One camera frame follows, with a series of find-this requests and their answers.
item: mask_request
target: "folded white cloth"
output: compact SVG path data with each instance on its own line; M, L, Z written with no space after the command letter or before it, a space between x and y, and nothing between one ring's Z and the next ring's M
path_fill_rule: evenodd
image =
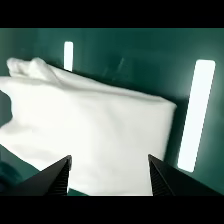
M46 64L9 59L0 90L12 120L0 144L39 170L72 155L69 187L88 195L152 195L148 154L163 159L175 104Z

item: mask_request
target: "white line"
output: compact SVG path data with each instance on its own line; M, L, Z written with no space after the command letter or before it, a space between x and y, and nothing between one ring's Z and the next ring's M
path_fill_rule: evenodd
M177 164L188 172L194 171L214 71L214 61L196 61Z
M64 44L64 69L72 71L73 68L73 42L66 41Z

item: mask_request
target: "white cloth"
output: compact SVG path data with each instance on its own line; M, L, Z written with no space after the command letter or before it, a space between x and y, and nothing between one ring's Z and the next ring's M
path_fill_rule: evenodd
M0 144L39 170L72 155L69 187L88 195L152 195L148 154L163 159L175 104L47 65L9 59L0 89L12 120Z

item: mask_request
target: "fabric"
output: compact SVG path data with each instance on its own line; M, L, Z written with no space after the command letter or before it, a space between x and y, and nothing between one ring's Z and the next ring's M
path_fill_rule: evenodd
M152 195L148 154L163 160L175 104L39 58L7 65L13 117L0 144L39 170L72 155L69 187L87 195Z

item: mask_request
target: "towel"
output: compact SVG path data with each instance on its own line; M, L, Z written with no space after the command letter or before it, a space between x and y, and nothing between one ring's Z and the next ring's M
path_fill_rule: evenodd
M12 119L0 144L43 170L72 156L68 186L87 195L152 195L148 154L163 160L176 105L46 64L7 61Z

